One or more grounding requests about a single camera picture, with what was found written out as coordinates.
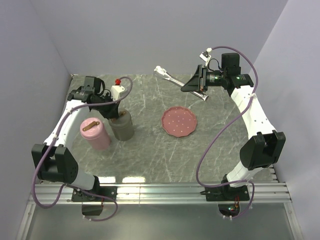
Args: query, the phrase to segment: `gray marble surface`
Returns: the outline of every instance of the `gray marble surface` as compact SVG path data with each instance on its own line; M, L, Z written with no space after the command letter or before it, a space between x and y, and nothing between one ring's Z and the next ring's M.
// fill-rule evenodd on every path
M149 75L129 75L133 80L130 95L121 101L120 107L132 115L135 133L128 141L118 141L108 124L97 111L87 116L103 121L112 143L107 150L97 151L90 147L80 133L76 136L71 153L80 168L99 177L115 178L117 183L143 182L195 182L198 161L208 144L219 130L239 110L220 87L211 87L210 99L203 102L190 93L181 92L179 87ZM174 75L187 82L191 75ZM107 87L120 76L100 75ZM76 75L71 81L69 92L83 85L85 76ZM122 81L127 87L129 82ZM161 117L173 106L189 108L197 118L195 131L186 137L177 138L162 128ZM239 162L239 151L247 141L246 126L241 119L230 126L212 146L200 169L202 181L221 181ZM255 181L267 182L272 177L264 169L254 177Z

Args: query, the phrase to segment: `white wall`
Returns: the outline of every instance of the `white wall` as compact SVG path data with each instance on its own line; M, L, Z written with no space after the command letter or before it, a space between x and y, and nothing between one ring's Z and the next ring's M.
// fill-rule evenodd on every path
M69 74L26 0L0 0L0 238L13 240L35 170L31 148L59 119Z
M320 1L289 0L255 61L259 100L286 135L276 172L306 240L319 239Z
M194 73L200 53L217 45L254 61L287 0L31 2L69 72L99 75L147 74L157 65Z

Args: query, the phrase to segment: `pink dotted plate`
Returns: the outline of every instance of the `pink dotted plate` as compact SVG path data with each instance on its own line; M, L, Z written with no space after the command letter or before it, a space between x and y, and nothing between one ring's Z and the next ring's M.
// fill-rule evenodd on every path
M183 106L173 106L166 110L161 118L164 130L175 137L185 137L197 126L196 116Z

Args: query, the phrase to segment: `metal tongs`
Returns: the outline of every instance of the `metal tongs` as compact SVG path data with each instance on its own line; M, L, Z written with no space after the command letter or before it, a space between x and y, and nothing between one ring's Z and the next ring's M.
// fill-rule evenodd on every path
M179 81L178 79L176 79L175 77L171 76L164 68L162 68L161 66L156 66L156 68L154 69L154 74L157 77L160 77L161 79L167 80L170 83L173 83L177 86L179 86L180 88L183 87L185 84L182 81ZM198 98L202 99L203 101L207 101L209 99L209 96L204 94L204 93L199 93L196 91L191 91L191 94L197 96Z

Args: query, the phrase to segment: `pink container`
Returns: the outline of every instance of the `pink container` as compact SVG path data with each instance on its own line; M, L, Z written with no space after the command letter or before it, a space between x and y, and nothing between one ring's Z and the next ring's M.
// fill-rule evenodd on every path
M99 118L90 117L84 120L80 125L80 133L96 150L105 150L110 145L111 139Z

